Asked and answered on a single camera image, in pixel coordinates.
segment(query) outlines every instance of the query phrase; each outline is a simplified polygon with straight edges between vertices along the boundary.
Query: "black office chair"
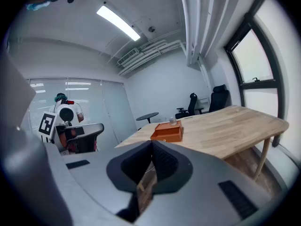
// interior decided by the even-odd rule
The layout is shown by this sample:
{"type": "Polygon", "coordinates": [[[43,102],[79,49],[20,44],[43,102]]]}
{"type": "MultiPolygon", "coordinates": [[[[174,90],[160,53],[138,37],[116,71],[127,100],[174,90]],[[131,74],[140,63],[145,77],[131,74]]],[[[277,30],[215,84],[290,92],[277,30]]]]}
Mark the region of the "black office chair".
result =
{"type": "Polygon", "coordinates": [[[190,95],[190,104],[188,106],[188,110],[184,110],[184,108],[177,108],[177,110],[179,110],[180,113],[175,114],[175,118],[180,119],[180,118],[184,118],[184,117],[187,117],[187,116],[195,115],[195,113],[194,113],[195,110],[198,110],[201,113],[201,110],[203,108],[194,109],[197,100],[198,100],[198,96],[195,93],[192,93],[190,95]]]}
{"type": "Polygon", "coordinates": [[[216,86],[213,88],[213,93],[211,94],[211,104],[208,112],[218,111],[225,108],[229,97],[229,91],[226,90],[225,85],[216,86]]]}

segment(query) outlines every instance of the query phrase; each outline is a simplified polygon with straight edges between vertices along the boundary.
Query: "table top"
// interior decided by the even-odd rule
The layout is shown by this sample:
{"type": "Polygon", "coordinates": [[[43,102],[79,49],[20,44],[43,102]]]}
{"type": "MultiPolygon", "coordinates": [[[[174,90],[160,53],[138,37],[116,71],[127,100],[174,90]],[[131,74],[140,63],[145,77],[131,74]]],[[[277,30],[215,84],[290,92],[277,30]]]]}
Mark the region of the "table top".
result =
{"type": "Polygon", "coordinates": [[[158,115],[159,112],[154,112],[154,113],[150,113],[150,114],[147,114],[147,115],[143,115],[143,116],[140,116],[136,119],[136,121],[142,121],[142,120],[145,120],[147,118],[150,118],[150,117],[153,117],[155,115],[158,115]]]}
{"type": "MultiPolygon", "coordinates": [[[[221,159],[282,134],[289,126],[282,119],[237,105],[180,120],[183,139],[174,144],[221,159]]],[[[157,125],[151,123],[144,126],[117,147],[150,140],[157,125]]]]}

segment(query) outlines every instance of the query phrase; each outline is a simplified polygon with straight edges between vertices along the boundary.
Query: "chair backrest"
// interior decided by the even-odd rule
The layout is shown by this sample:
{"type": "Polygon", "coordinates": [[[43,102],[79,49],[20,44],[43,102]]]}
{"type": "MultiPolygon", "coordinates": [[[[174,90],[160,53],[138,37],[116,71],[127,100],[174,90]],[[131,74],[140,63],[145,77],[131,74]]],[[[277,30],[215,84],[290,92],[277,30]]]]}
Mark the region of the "chair backrest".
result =
{"type": "Polygon", "coordinates": [[[226,90],[225,85],[214,87],[213,93],[211,94],[211,104],[209,112],[218,111],[225,108],[228,97],[229,91],[226,90]]]}
{"type": "Polygon", "coordinates": [[[196,102],[198,100],[198,96],[195,93],[190,95],[190,104],[188,106],[188,113],[190,115],[194,115],[194,107],[196,106],[196,102]]]}

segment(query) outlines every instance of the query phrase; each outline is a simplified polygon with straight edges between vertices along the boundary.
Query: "window frame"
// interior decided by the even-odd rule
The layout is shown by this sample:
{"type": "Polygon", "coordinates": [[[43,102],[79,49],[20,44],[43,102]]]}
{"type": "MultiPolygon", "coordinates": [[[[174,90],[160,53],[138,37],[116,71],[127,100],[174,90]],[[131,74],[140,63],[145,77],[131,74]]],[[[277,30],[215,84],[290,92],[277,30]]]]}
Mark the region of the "window frame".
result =
{"type": "MultiPolygon", "coordinates": [[[[240,99],[241,99],[241,105],[245,106],[245,96],[244,96],[244,90],[245,89],[269,89],[269,88],[276,88],[277,89],[277,96],[278,96],[278,113],[277,116],[280,119],[284,118],[285,114],[285,95],[284,95],[284,85],[283,85],[283,77],[281,74],[281,69],[279,62],[277,60],[276,53],[268,40],[267,36],[261,29],[261,27],[257,24],[257,22],[254,20],[254,14],[256,12],[250,11],[245,14],[244,19],[236,32],[233,34],[232,38],[229,40],[227,45],[224,47],[226,54],[232,64],[232,67],[235,72],[235,76],[237,79],[238,87],[239,87],[239,93],[240,93],[240,99]],[[237,64],[237,61],[235,60],[235,57],[233,55],[233,50],[236,48],[236,46],[244,39],[244,37],[247,35],[249,31],[253,30],[255,35],[257,36],[260,44],[262,45],[262,48],[268,58],[271,71],[273,74],[273,79],[271,80],[265,80],[265,81],[254,81],[250,83],[243,83],[242,75],[239,70],[239,66],[237,64]]],[[[275,136],[273,139],[272,145],[276,147],[279,144],[280,137],[275,136]]]]}

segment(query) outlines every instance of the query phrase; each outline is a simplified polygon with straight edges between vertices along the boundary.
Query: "orange box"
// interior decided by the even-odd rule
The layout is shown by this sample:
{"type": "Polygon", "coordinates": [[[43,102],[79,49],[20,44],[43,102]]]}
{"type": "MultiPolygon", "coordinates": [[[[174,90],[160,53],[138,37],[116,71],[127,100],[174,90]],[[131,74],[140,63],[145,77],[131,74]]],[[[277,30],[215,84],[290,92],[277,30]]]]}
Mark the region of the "orange box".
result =
{"type": "Polygon", "coordinates": [[[150,137],[151,140],[179,142],[182,141],[183,129],[181,121],[177,121],[176,125],[170,123],[159,124],[155,128],[155,132],[150,137]]]}

